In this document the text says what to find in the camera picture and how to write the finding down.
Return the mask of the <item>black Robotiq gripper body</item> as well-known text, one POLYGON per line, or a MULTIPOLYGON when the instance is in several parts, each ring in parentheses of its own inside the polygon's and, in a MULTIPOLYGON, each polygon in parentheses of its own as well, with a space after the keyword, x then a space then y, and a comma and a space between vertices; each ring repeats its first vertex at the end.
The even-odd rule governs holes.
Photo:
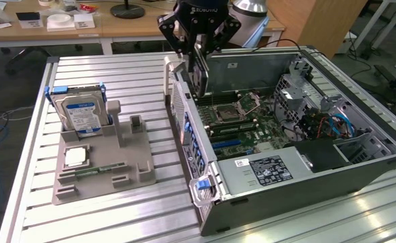
POLYGON ((207 34, 228 18, 228 1, 177 1, 173 13, 187 34, 207 34))

